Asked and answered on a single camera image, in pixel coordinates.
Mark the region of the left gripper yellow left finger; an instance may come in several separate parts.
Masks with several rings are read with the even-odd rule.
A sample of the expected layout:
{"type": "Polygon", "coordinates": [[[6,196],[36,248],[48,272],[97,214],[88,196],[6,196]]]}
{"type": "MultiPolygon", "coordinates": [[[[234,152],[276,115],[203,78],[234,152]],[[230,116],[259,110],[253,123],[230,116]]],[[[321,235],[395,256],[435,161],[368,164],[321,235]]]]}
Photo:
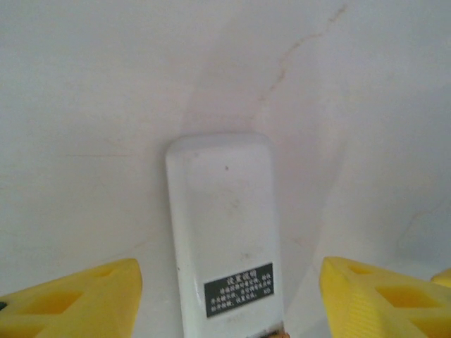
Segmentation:
{"type": "Polygon", "coordinates": [[[142,273],[124,258],[1,296],[2,337],[131,337],[142,273]]]}

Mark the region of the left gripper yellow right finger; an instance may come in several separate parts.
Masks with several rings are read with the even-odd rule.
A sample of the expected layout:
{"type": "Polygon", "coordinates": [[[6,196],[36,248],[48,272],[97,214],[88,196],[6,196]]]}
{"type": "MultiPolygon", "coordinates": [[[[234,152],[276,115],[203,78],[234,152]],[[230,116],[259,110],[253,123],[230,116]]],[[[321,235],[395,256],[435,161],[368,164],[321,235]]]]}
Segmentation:
{"type": "Polygon", "coordinates": [[[450,288],[341,257],[322,262],[333,337],[449,337],[450,288]]]}

